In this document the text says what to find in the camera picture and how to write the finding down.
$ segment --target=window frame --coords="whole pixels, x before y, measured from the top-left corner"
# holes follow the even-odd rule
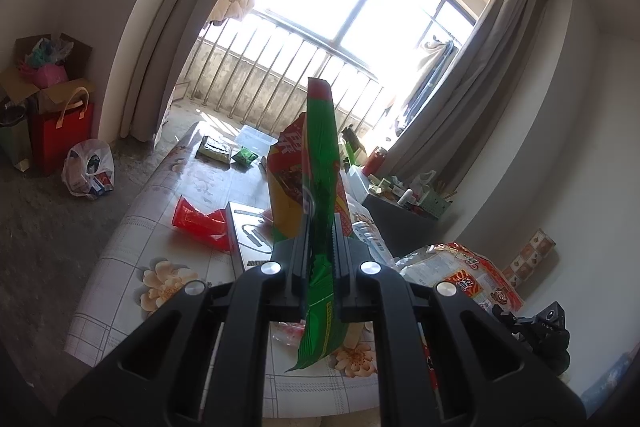
[[[284,27],[288,26],[288,29],[294,31],[295,33],[301,34],[305,39],[311,41],[312,44],[318,46],[319,48],[323,48],[334,55],[338,55],[338,57],[343,58],[348,62],[351,62],[353,66],[356,66],[357,69],[361,70],[367,76],[370,76],[372,79],[377,80],[378,78],[370,70],[369,64],[367,64],[360,58],[356,57],[355,55],[351,54],[347,49],[345,49],[342,46],[342,40],[344,39],[344,36],[347,34],[347,31],[351,28],[351,25],[353,25],[353,22],[356,20],[356,18],[362,11],[362,8],[366,4],[366,2],[367,0],[357,1],[353,9],[351,9],[351,12],[347,16],[347,18],[342,23],[342,26],[340,26],[340,29],[338,29],[338,32],[336,33],[336,36],[333,39],[324,38],[323,36],[316,34],[315,32],[309,30],[308,28],[305,28],[304,26],[301,26],[269,9],[266,9],[266,10],[254,9],[254,11],[257,14],[260,14],[261,16],[264,16],[267,19],[270,19],[272,20],[272,22],[275,22],[281,26],[284,26]],[[442,7],[445,5],[446,2],[449,2],[471,25],[476,24],[477,20],[471,14],[469,14],[462,6],[460,6],[460,3],[458,3],[457,0],[440,0],[433,16],[428,14],[427,12],[424,12],[425,15],[428,17],[428,19],[430,20],[430,22],[427,24],[426,28],[420,35],[420,38],[415,43],[414,49],[417,48],[418,45],[428,35],[429,30],[433,25],[439,26],[449,37],[451,37],[451,39],[453,39],[453,41],[456,43],[458,48],[462,47],[462,43],[457,38],[455,38],[444,26],[442,26],[439,22],[436,21],[436,18],[438,17],[440,10],[442,9]]]

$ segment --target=trash can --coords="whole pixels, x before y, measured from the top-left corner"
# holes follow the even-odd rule
[[[31,140],[27,111],[6,99],[0,105],[0,147],[18,171],[31,166]]]

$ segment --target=red and green snack bag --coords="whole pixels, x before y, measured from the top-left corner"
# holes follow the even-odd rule
[[[310,78],[307,113],[289,125],[267,157],[267,181],[274,241],[294,237],[303,212],[311,215],[311,270],[305,333],[292,369],[302,369],[342,344],[348,325],[334,314],[334,287],[328,248],[332,248],[334,213],[342,233],[353,233],[342,179],[338,174],[337,130],[331,87]]]
[[[311,215],[311,273],[305,333],[298,348],[298,361],[292,369],[307,367],[337,349],[348,327],[334,313],[334,277],[329,261],[340,179],[337,136],[331,86],[320,78],[310,78],[302,134],[302,195],[305,214]],[[347,235],[350,235],[348,214],[347,222]]]

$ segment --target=red bottle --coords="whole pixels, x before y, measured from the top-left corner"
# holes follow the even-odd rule
[[[367,161],[362,168],[362,174],[365,176],[369,176],[370,174],[375,174],[380,169],[382,162],[386,158],[386,149],[382,147],[376,147],[373,149],[373,152],[367,158]]]

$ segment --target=red gift bag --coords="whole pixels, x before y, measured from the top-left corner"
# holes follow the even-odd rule
[[[79,92],[84,95],[84,102],[71,103]],[[89,92],[78,87],[60,115],[36,114],[30,118],[33,162],[44,175],[49,176],[62,167],[69,149],[89,138],[93,113],[94,104],[89,103]]]

